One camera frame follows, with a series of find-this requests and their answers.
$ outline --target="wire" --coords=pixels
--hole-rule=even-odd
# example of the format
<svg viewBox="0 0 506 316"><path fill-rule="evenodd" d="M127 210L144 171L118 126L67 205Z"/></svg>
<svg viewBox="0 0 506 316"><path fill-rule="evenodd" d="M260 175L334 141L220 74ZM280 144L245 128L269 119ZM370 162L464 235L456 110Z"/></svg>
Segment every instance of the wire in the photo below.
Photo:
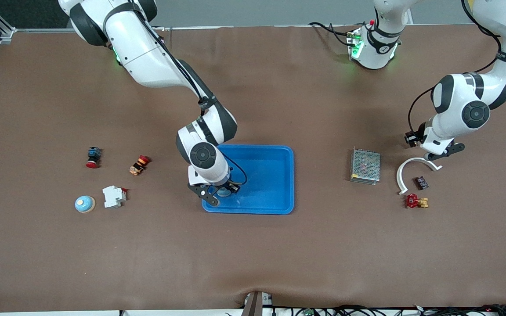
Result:
<svg viewBox="0 0 506 316"><path fill-rule="evenodd" d="M489 64L486 64L484 67L482 68L479 68L478 70L476 70L475 72L481 72L483 70L485 70L487 67L493 65L493 63L497 60L497 57L493 58L493 60L489 63Z"/></svg>
<svg viewBox="0 0 506 316"><path fill-rule="evenodd" d="M240 171L241 173L243 174L243 176L245 177L245 180L243 180L243 182L241 183L238 183L238 182L233 182L231 181L233 184L236 184L237 186L243 186L243 184L247 183L247 174L245 173L245 171L243 170L243 168L241 168L241 166L239 166L238 164L236 164L230 157L228 157L226 154L224 154L223 152L221 152L221 154L223 154L223 156L229 160L229 162L231 162L232 164L234 164Z"/></svg>
<svg viewBox="0 0 506 316"><path fill-rule="evenodd" d="M330 313L330 312L328 312L328 311L327 311L327 308L322 308L322 310L325 312L326 316L327 316L327 315L329 315L329 316L333 316L333 315L331 315L331 313Z"/></svg>
<svg viewBox="0 0 506 316"><path fill-rule="evenodd" d="M376 309L376 308L369 308L368 310L371 311L372 314L374 314L374 312L377 312L377 313L381 314L382 316L387 316L384 312L382 312L381 310Z"/></svg>
<svg viewBox="0 0 506 316"><path fill-rule="evenodd" d="M339 36L337 35L337 32L335 32L335 29L333 28L333 24L329 23L329 27L331 28L333 34L335 35L335 38L339 41L339 43L345 45L345 46L350 46L350 47L354 47L354 44L349 44L347 42L343 42Z"/></svg>
<svg viewBox="0 0 506 316"><path fill-rule="evenodd" d="M456 316L466 316L470 312L478 312L479 314L482 314L485 316L484 312L496 312L498 316L506 316L506 305L484 305L479 308L472 308L472 309L466 309L461 310L458 308L445 308L444 310L438 310L435 309L436 312L434 314L429 314L427 316L448 316L448 315L456 315ZM421 312L421 315L424 315L425 312L432 311L432 309L424 310Z"/></svg>
<svg viewBox="0 0 506 316"><path fill-rule="evenodd" d="M134 3L134 0L128 0L128 2L131 2L134 6L136 6L136 4ZM199 103L201 103L202 98L200 97L199 89L196 87L195 82L191 79L191 75L187 72L187 70L183 66L181 66L181 64L179 64L179 61L171 54L171 52L169 52L169 50L167 49L167 46L165 46L165 44L162 41L163 38L161 38L161 36L158 36L157 33L153 31L151 26L149 26L149 24L146 23L146 19L142 16L142 13L137 10L134 10L134 12L138 16L138 19L143 24L143 26L147 30L147 32L152 36L152 38L154 38L156 40L157 44L159 44L159 46L161 46L161 48L163 48L163 50L165 50L165 52L171 58L172 62L175 64L177 69L181 72L183 77L189 82L189 84L191 85L191 87L193 88L193 90L195 91L197 96L199 97Z"/></svg>
<svg viewBox="0 0 506 316"><path fill-rule="evenodd" d="M311 26L314 26L314 25L317 25L317 26L321 26L324 30L326 30L327 32L331 32L333 33L334 31L332 29L329 29L327 28L327 26L319 23L319 22L312 22L312 23L309 23L308 25L311 25ZM343 33L343 32L336 32L338 35L340 36L347 36L347 33Z"/></svg>
<svg viewBox="0 0 506 316"><path fill-rule="evenodd" d="M465 0L461 0L461 4L462 4L462 9L464 9L464 12L466 13L466 16L468 16L468 18L477 26L477 28L485 35L487 36L491 36L495 42L497 43L497 50L501 50L501 41L498 39L498 35L494 34L493 32L491 32L490 30L488 30L487 28L484 28L481 24L479 24L475 18L473 18L472 14L470 13L470 11L468 10L468 7L466 6L466 2ZM493 60L489 63L489 64L486 64L486 66L476 70L475 72L481 72L482 70L485 70L487 67L493 65L493 63L497 60L497 57L493 58Z"/></svg>
<svg viewBox="0 0 506 316"><path fill-rule="evenodd" d="M337 32L335 30L335 28L333 27L333 24L332 23L329 23L329 27L319 23L319 22L312 22L312 23L309 23L308 25L311 25L311 26L314 26L314 25L317 25L317 26L321 26L324 30L326 30L327 32L331 32L335 35L335 38L343 45L345 46L349 46L349 47L354 47L353 44L349 44L347 42L343 42L339 36L347 36L347 33L346 32Z"/></svg>
<svg viewBox="0 0 506 316"><path fill-rule="evenodd" d="M409 130L411 131L411 134L413 134L413 136L417 137L417 135L415 134L415 131L413 130L413 126L411 124L411 111L413 111L413 106L415 106L415 103L422 97L424 96L427 92L430 92L434 89L435 86L432 86L431 88L428 88L427 90L423 91L423 93L419 94L419 96L417 98L415 98L415 100L413 100L413 103L411 104L411 107L409 108L409 112L407 112L407 122L409 123Z"/></svg>

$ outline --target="green indicator light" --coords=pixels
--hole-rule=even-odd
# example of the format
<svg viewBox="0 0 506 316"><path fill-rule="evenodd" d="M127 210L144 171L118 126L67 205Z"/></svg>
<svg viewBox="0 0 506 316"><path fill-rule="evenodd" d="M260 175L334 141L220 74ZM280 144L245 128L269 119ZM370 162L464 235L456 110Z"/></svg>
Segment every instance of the green indicator light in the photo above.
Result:
<svg viewBox="0 0 506 316"><path fill-rule="evenodd" d="M355 45L353 47L353 53L352 53L353 58L360 57L360 52L362 51L363 48L364 48L364 42L362 40L360 40L357 43L357 45Z"/></svg>
<svg viewBox="0 0 506 316"><path fill-rule="evenodd" d="M112 51L114 52L114 55L116 56L116 61L120 64L120 57L118 56L118 53L116 52L114 47L112 48Z"/></svg>

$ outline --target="black cable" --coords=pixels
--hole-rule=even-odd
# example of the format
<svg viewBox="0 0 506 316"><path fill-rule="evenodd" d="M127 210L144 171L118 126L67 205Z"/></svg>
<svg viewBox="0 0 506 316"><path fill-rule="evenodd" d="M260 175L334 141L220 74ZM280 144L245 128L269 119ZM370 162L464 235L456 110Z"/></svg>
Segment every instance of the black cable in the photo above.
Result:
<svg viewBox="0 0 506 316"><path fill-rule="evenodd" d="M321 26L327 32L331 32L331 33L334 32L331 29L327 28L327 26L325 26L325 25L323 25L323 24L321 24L319 22L312 22L312 23L309 23L308 25L311 25L311 26L314 26L314 25ZM347 33L343 33L343 32L336 32L336 33L339 34L340 36L347 36Z"/></svg>
<svg viewBox="0 0 506 316"><path fill-rule="evenodd" d="M131 2L134 6L136 6L136 4L134 3L134 0L128 0L128 2ZM171 58L172 62L175 64L177 69L181 72L183 77L189 82L189 84L191 84L191 87L196 92L197 96L199 96L199 103L201 103L202 98L200 97L199 89L196 87L195 82L192 80L190 74L187 72L187 70L183 66L181 66L181 64L179 64L179 61L171 54L171 52L169 52L169 50L167 49L167 46L165 46L165 44L163 43L162 38L160 36L158 37L157 33L154 32L153 29L151 29L151 27L149 26L149 24L146 23L146 19L142 16L141 12L139 12L137 10L134 10L134 12L138 16L138 19L143 24L144 28L148 31L148 33L152 36L152 38L154 38L156 40L157 44L159 44L159 46L161 46L161 48L163 48L163 50L165 50L165 52Z"/></svg>
<svg viewBox="0 0 506 316"><path fill-rule="evenodd" d="M367 312L364 312L364 309L372 312L371 309L366 308L364 306L360 306L360 305L343 305L343 306L339 307L339 310L347 310L347 309L352 309L352 310L351 310L351 312L346 312L345 314L343 314L344 316L349 316L350 314L353 314L354 312L361 312L365 316L371 316Z"/></svg>
<svg viewBox="0 0 506 316"><path fill-rule="evenodd" d="M324 308L323 311L325 312L326 316L333 316L330 312L327 311L327 308Z"/></svg>
<svg viewBox="0 0 506 316"><path fill-rule="evenodd" d="M353 314L354 312L358 312L357 310L353 309L351 310L350 312L347 312L345 309L340 309L339 310L341 312L341 315L342 316L350 316L351 314Z"/></svg>
<svg viewBox="0 0 506 316"><path fill-rule="evenodd" d="M464 9L464 12L466 13L466 16L468 16L468 18L470 20L472 20L472 22L477 26L478 29L480 29L480 31L487 35L487 36L491 36L493 38L498 38L500 36L494 34L493 32L491 32L490 30L484 28L481 24L479 24L475 18L473 18L472 14L468 11L468 7L466 6L466 2L465 0L461 0L461 4L462 4L462 8Z"/></svg>
<svg viewBox="0 0 506 316"><path fill-rule="evenodd" d="M350 46L350 47L354 47L353 44L349 44L347 42L343 42L339 36L337 35L337 32L335 32L335 28L333 28L333 24L329 23L329 27L331 28L331 31L333 32L333 34L335 35L335 38L339 41L339 43L345 45L345 46Z"/></svg>
<svg viewBox="0 0 506 316"><path fill-rule="evenodd" d="M485 316L482 310L490 310L491 312L496 312L498 316L506 316L506 305L484 305L480 308L466 309L460 310L458 308L445 308L444 310L437 310L434 314L429 314L427 316L448 316L448 315L456 315L456 316L466 316L469 312L479 312L483 316Z"/></svg>
<svg viewBox="0 0 506 316"><path fill-rule="evenodd" d="M379 314L381 314L382 316L387 316L384 312L382 312L381 310L376 309L376 308L369 308L368 310L372 311L372 313L374 313L374 312L378 312L378 313L379 313Z"/></svg>
<svg viewBox="0 0 506 316"><path fill-rule="evenodd" d="M238 183L238 182L233 182L233 184L237 184L238 186L243 186L243 184L247 183L247 174L245 173L245 171L243 170L243 168L241 168L241 166L239 166L238 164L236 164L230 157L228 157L226 154L224 154L223 152L221 152L221 154L223 154L223 156L229 160L229 162L231 162L232 164L234 164L240 171L241 173L243 174L243 176L245 177L245 180L241 183Z"/></svg>
<svg viewBox="0 0 506 316"><path fill-rule="evenodd" d="M349 44L347 42L343 42L339 36L347 36L347 33L346 32L337 32L335 30L335 28L333 27L333 24L332 23L329 23L329 27L319 23L319 22L312 22L312 23L309 23L308 25L311 25L311 26L314 26L314 25L317 25L317 26L321 26L324 30L326 30L327 32L331 32L335 35L335 38L343 45L345 46L350 46L350 47L353 47L354 45L353 44Z"/></svg>
<svg viewBox="0 0 506 316"><path fill-rule="evenodd" d="M475 72L481 72L483 70L485 70L487 67L493 65L493 63L497 60L497 57L493 58L493 60L491 62L489 62L489 64L486 64L484 67L482 68L479 68L478 70L476 70Z"/></svg>
<svg viewBox="0 0 506 316"><path fill-rule="evenodd" d="M468 18L477 26L477 28L485 35L487 36L491 36L495 42L497 42L497 50L501 50L501 41L498 39L498 35L494 34L493 32L491 32L490 30L488 30L487 28L484 28L483 26L481 26L481 24L479 24L475 18L473 18L472 14L468 11L468 7L466 6L466 3L465 3L465 0L461 0L461 4L462 4L462 9L464 9L464 12L466 13L466 16L468 16ZM489 64L486 64L486 66L476 70L475 72L481 72L482 70L485 70L487 67L493 65L493 63L497 60L497 57L495 57Z"/></svg>
<svg viewBox="0 0 506 316"><path fill-rule="evenodd" d="M409 123L409 130L411 131L411 134L413 134L413 136L417 137L417 135L415 134L415 131L413 130L413 126L411 124L411 111L413 111L413 106L415 106L415 103L422 97L424 96L427 92L430 92L434 89L434 86L432 86L431 88L428 88L427 90L423 91L423 93L419 94L419 96L417 98L415 98L415 100L413 100L413 103L411 104L410 108L409 108L409 112L407 112L407 122Z"/></svg>

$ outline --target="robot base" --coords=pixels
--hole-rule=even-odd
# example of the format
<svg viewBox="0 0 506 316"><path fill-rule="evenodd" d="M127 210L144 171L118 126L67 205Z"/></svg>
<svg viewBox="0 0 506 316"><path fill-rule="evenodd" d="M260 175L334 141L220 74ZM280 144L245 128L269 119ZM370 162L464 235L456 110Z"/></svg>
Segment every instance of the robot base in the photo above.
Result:
<svg viewBox="0 0 506 316"><path fill-rule="evenodd" d="M217 207L202 201L207 212L285 215L293 210L294 153L288 146L221 144L218 149L245 170L248 180L237 194L216 194ZM228 163L231 178L243 180L239 168Z"/></svg>
<svg viewBox="0 0 506 316"><path fill-rule="evenodd" d="M398 44L395 44L387 53L379 54L376 52L376 48L372 47L366 40L367 34L368 30L366 27L349 32L347 43L354 45L354 47L348 48L349 59L358 62L364 68L380 69L394 58L394 52Z"/></svg>

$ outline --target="electronic component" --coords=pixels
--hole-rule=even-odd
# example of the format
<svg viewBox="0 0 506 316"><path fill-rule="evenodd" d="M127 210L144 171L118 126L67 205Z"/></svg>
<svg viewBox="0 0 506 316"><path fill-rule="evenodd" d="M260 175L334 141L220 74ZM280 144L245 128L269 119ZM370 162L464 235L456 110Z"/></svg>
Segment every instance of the electronic component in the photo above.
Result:
<svg viewBox="0 0 506 316"><path fill-rule="evenodd" d="M101 150L98 147L91 147L87 152L87 156L89 157L89 160L87 160L85 166L91 169L99 168L99 160L101 159Z"/></svg>
<svg viewBox="0 0 506 316"><path fill-rule="evenodd" d="M95 199L92 196L80 196L76 200L76 210L80 213L91 212L95 208Z"/></svg>
<svg viewBox="0 0 506 316"><path fill-rule="evenodd" d="M380 154L355 148L351 160L351 181L376 185L380 181Z"/></svg>
<svg viewBox="0 0 506 316"><path fill-rule="evenodd" d="M138 176L142 170L146 170L146 165L148 162L148 157L140 155L138 161L130 167L130 173L132 173L134 176Z"/></svg>
<svg viewBox="0 0 506 316"><path fill-rule="evenodd" d="M417 188L419 190L425 190L426 188L428 188L428 183L427 181L425 181L425 178L423 178L423 176L418 176L413 180L415 181L415 184L417 185Z"/></svg>
<svg viewBox="0 0 506 316"><path fill-rule="evenodd" d="M118 188L116 186L109 186L103 189L105 195L105 208L120 208L121 202L126 201L125 188Z"/></svg>
<svg viewBox="0 0 506 316"><path fill-rule="evenodd" d="M417 194L408 194L405 198L405 206L408 208L428 208L428 198L417 197Z"/></svg>

